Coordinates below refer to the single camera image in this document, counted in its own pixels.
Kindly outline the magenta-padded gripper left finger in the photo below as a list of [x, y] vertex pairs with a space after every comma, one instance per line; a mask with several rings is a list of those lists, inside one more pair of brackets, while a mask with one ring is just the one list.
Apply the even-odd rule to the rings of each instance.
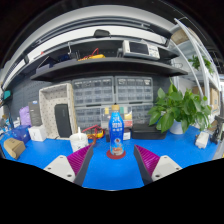
[[81, 186], [92, 156], [93, 146], [88, 145], [69, 156], [59, 155], [44, 170]]

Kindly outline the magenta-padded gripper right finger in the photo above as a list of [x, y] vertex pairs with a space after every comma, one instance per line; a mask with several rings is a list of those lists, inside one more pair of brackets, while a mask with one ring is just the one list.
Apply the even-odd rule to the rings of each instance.
[[181, 170], [168, 155], [158, 156], [139, 145], [134, 146], [134, 156], [145, 185]]

